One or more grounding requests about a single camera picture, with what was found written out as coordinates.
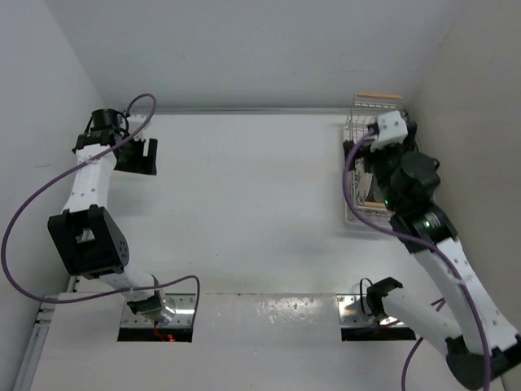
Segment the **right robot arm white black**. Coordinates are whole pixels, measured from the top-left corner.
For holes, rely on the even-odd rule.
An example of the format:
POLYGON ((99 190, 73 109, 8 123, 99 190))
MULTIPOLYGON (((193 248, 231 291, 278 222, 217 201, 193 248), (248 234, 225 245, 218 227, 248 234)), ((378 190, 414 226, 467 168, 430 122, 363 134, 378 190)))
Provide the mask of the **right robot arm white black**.
POLYGON ((412 143, 374 148, 371 136, 344 142, 344 198, 367 226, 392 235, 429 274, 452 317, 416 301, 403 283, 388 277, 369 286, 366 303, 374 317, 392 316, 429 342, 458 383, 487 390, 496 378, 520 364, 520 332, 494 304, 471 267, 458 233, 433 200, 440 184, 436 159, 412 143), (385 228, 361 215, 349 195, 349 173, 356 161, 376 180, 392 216, 385 228))

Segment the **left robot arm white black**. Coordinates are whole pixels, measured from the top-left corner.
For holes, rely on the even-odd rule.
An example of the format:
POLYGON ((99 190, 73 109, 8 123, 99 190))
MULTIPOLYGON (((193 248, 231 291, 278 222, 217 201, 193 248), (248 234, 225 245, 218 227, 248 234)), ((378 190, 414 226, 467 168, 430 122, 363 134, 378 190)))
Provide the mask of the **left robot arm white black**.
POLYGON ((174 301, 166 297, 155 276, 129 266, 129 244, 107 210, 112 172, 155 176, 158 142, 138 136, 95 158, 137 126, 137 117, 114 109, 92 112, 73 149, 82 167, 62 212, 50 217, 47 227, 70 275, 120 289, 133 314, 167 325, 176 314, 174 301))

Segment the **blue floral plate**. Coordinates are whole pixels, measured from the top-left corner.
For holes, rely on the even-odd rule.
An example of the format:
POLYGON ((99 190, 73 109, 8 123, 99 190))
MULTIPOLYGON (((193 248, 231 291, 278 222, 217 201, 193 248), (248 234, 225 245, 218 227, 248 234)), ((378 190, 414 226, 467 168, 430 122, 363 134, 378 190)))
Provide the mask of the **blue floral plate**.
POLYGON ((373 178, 370 173, 365 171, 362 159, 355 162, 354 170, 352 171, 352 182, 353 199, 358 205, 376 202, 372 187, 373 178))

